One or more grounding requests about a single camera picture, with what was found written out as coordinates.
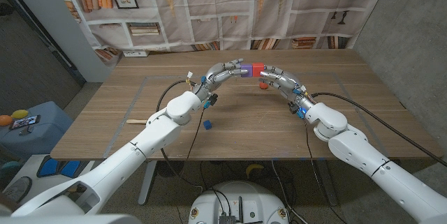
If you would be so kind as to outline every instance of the robotic hand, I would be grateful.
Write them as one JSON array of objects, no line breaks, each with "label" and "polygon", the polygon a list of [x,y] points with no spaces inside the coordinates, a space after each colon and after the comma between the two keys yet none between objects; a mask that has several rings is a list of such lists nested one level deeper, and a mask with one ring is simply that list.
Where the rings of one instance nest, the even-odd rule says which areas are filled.
[{"label": "robotic hand", "polygon": [[210,98],[212,92],[219,88],[222,82],[225,82],[228,78],[248,73],[247,70],[241,70],[240,68],[240,63],[243,61],[244,59],[236,59],[224,64],[215,64],[208,70],[207,75],[202,77],[201,84],[197,84],[193,88],[193,93],[199,97],[200,101]]}]

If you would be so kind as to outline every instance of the gray wall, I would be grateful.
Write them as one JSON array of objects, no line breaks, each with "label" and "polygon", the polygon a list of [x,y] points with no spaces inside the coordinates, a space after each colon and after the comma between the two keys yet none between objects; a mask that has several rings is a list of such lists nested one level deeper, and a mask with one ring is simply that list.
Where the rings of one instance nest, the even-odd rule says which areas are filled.
[{"label": "gray wall", "polygon": [[447,0],[379,0],[354,49],[446,151]]},{"label": "gray wall", "polygon": [[110,74],[87,42],[63,0],[23,0],[88,82]]}]

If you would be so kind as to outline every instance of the table surface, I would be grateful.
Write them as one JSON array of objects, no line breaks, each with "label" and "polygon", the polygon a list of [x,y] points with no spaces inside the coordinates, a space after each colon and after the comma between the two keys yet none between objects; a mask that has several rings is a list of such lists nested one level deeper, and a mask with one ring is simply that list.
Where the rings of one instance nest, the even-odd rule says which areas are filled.
[{"label": "table surface", "polygon": [[[215,63],[244,58],[245,63],[263,62],[297,75],[309,93],[332,92],[351,98],[371,110],[417,143],[442,156],[430,137],[353,50],[238,50],[204,51],[123,58],[52,150],[59,160],[95,160],[108,157],[132,140],[145,126],[126,124],[127,119],[147,119],[155,113],[163,91],[174,81],[194,73],[192,80]],[[287,100],[276,89],[259,88],[257,77],[232,77],[215,93],[216,104],[205,110],[189,160],[269,160],[309,158],[305,126],[288,110]],[[167,102],[189,89],[172,88]],[[339,110],[349,123],[363,131],[369,142],[390,158],[425,158],[423,152],[398,137],[351,104],[329,96],[317,102]],[[165,148],[169,158],[185,160],[198,127],[200,113],[193,113],[180,137]],[[309,145],[315,158],[335,158],[326,142],[309,128]],[[161,160],[161,152],[150,159]]]}]

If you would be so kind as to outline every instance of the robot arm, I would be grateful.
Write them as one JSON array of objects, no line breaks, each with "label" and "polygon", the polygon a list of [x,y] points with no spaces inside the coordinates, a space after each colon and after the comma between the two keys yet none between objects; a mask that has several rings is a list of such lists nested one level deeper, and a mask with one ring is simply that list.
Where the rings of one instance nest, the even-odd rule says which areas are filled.
[{"label": "robot arm", "polygon": [[264,69],[265,79],[260,81],[280,90],[290,100],[291,112],[314,124],[316,136],[328,142],[337,158],[364,172],[419,223],[447,218],[447,199],[377,151],[341,112],[315,103],[289,73],[271,66]]},{"label": "robot arm", "polygon": [[[202,102],[210,98],[212,92],[222,82],[233,75],[247,72],[240,70],[239,63],[242,61],[243,59],[239,59],[213,66],[202,84],[194,87],[194,92],[184,92],[172,99],[165,108],[154,113],[140,134],[98,167],[42,192],[11,216],[97,214],[146,158],[178,138],[181,126],[185,126],[191,120],[190,113],[199,110]],[[73,191],[82,194],[77,199],[66,196]]]}]

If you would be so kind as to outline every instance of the printed backdrop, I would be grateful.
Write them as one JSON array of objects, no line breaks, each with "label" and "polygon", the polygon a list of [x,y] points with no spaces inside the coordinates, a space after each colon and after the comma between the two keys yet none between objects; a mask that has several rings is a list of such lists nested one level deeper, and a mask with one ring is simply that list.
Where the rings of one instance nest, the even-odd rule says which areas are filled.
[{"label": "printed backdrop", "polygon": [[116,50],[352,48],[377,0],[64,0],[104,61]]}]

